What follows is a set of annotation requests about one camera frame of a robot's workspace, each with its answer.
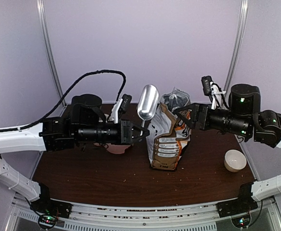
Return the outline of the pet food bag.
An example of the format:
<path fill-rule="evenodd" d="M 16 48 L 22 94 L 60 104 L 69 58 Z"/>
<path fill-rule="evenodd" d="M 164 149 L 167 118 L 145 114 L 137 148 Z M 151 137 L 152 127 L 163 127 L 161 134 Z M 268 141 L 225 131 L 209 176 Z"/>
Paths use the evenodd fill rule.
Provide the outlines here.
<path fill-rule="evenodd" d="M 190 104 L 190 95 L 174 88 L 162 95 L 154 117 L 148 125 L 147 153 L 153 169 L 173 171 L 191 140 L 191 129 L 174 114 Z"/>

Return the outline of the metal scoop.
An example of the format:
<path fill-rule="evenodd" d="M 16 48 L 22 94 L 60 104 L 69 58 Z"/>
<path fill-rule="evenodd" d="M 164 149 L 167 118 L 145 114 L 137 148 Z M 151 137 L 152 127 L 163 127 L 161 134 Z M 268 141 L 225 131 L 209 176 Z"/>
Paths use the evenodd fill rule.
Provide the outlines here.
<path fill-rule="evenodd" d="M 144 127 L 145 122 L 151 120 L 157 110 L 157 105 L 159 102 L 159 92 L 154 85 L 145 85 L 140 96 L 137 114 L 141 118 L 141 127 Z"/>

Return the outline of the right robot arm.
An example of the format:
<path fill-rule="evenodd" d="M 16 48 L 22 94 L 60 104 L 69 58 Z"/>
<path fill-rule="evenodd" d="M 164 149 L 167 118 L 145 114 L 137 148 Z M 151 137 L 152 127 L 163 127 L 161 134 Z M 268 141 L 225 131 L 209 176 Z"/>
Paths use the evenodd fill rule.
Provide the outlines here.
<path fill-rule="evenodd" d="M 190 128 L 216 129 L 242 136 L 245 141 L 281 149 L 281 114 L 260 110 L 261 95 L 257 86 L 236 84 L 231 87 L 228 109 L 212 109 L 208 104 L 192 103 L 178 108 L 174 114 Z"/>

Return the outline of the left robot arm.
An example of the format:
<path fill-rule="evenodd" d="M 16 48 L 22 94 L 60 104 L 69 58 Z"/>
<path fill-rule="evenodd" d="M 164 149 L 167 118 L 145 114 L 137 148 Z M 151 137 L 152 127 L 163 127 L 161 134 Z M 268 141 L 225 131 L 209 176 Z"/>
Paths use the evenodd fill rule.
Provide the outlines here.
<path fill-rule="evenodd" d="M 108 122 L 101 110 L 102 99 L 93 94 L 72 98 L 71 105 L 59 117 L 42 119 L 24 128 L 0 129 L 0 181 L 9 189 L 36 203 L 45 214 L 55 210 L 49 188 L 32 181 L 11 168 L 2 154 L 21 151 L 57 152 L 89 142 L 131 145 L 149 135 L 149 130 L 120 116 L 127 111 L 131 96 L 125 94 L 114 107 L 115 117 Z"/>

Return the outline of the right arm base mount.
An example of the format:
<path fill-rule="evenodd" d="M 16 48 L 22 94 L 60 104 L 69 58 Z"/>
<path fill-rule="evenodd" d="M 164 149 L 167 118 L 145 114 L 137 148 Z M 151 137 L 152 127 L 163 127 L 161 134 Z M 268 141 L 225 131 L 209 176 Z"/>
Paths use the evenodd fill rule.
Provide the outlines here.
<path fill-rule="evenodd" d="M 216 204 L 217 212 L 220 218 L 235 216 L 242 213 L 246 214 L 241 218 L 232 219 L 232 224 L 241 230 L 251 227 L 260 216 L 259 213 L 256 219 L 252 221 L 251 211 L 258 209 L 258 203 L 252 198 L 253 184 L 253 182 L 250 182 L 241 185 L 237 198 Z"/>

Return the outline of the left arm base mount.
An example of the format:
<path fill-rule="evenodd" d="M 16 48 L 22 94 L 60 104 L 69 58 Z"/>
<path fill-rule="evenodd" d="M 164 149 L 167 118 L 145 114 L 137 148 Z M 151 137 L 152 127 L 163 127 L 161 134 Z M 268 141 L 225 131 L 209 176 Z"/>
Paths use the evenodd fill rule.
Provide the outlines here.
<path fill-rule="evenodd" d="M 48 231 L 55 227 L 59 218 L 69 218 L 72 204 L 51 199 L 49 188 L 42 183 L 39 183 L 39 187 L 39 199 L 27 202 L 30 209 L 38 215 L 39 227 Z"/>

